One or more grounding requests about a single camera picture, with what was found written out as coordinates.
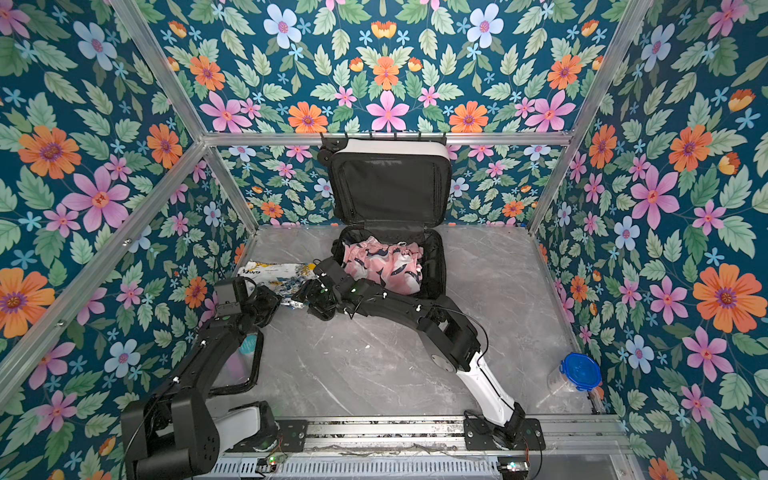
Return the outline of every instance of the pink clothing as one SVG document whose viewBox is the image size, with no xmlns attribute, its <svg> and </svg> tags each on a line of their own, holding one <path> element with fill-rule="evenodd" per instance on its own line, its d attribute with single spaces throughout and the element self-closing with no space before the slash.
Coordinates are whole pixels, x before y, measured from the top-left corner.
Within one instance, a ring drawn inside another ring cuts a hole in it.
<svg viewBox="0 0 768 480">
<path fill-rule="evenodd" d="M 375 237 L 344 245 L 344 271 L 355 280 L 366 278 L 402 295 L 421 290 L 424 249 L 416 243 L 385 245 Z"/>
</svg>

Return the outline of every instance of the black mounting plate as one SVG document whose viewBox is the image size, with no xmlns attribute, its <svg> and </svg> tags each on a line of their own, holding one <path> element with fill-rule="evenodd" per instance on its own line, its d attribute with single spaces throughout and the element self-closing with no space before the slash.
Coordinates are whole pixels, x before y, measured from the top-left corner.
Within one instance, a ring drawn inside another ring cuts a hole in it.
<svg viewBox="0 0 768 480">
<path fill-rule="evenodd" d="M 526 417 L 522 434 L 512 450 L 537 452 L 547 448 L 541 423 L 537 419 Z M 464 419 L 464 442 L 467 450 L 499 450 L 484 419 Z"/>
</svg>

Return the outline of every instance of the blue lid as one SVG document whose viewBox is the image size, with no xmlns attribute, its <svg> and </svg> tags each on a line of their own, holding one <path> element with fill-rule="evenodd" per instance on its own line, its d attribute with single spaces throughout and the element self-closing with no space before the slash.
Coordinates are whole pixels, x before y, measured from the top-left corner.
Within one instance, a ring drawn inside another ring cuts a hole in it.
<svg viewBox="0 0 768 480">
<path fill-rule="evenodd" d="M 589 392 L 603 380 L 600 367 L 583 353 L 569 353 L 560 363 L 560 371 L 582 392 Z"/>
</svg>

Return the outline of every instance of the suitcase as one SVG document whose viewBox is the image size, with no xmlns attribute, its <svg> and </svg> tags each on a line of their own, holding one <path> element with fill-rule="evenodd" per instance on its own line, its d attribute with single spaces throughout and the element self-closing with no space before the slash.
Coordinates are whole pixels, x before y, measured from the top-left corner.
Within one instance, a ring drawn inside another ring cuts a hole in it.
<svg viewBox="0 0 768 480">
<path fill-rule="evenodd" d="M 382 243 L 416 242 L 424 249 L 421 290 L 445 295 L 445 251 L 433 230 L 445 218 L 451 185 L 448 149 L 437 141 L 325 140 L 318 160 L 328 168 L 336 204 L 346 225 L 331 253 L 342 264 L 344 243 L 374 236 Z"/>
</svg>

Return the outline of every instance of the gray marble floor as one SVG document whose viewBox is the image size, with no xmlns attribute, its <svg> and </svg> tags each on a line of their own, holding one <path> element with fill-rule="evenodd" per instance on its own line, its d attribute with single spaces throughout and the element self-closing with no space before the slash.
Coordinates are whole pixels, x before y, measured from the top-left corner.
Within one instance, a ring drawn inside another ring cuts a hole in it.
<svg viewBox="0 0 768 480">
<path fill-rule="evenodd" d="M 339 227 L 259 231 L 253 260 L 329 256 Z M 522 228 L 444 227 L 448 292 L 488 330 L 488 365 L 529 413 L 588 413 L 584 393 L 550 396 L 546 377 L 571 351 L 536 252 Z M 329 322 L 280 307 L 264 330 L 258 384 L 210 400 L 213 410 L 267 400 L 275 416 L 460 415 L 478 406 L 459 378 L 432 363 L 411 330 L 379 317 Z"/>
</svg>

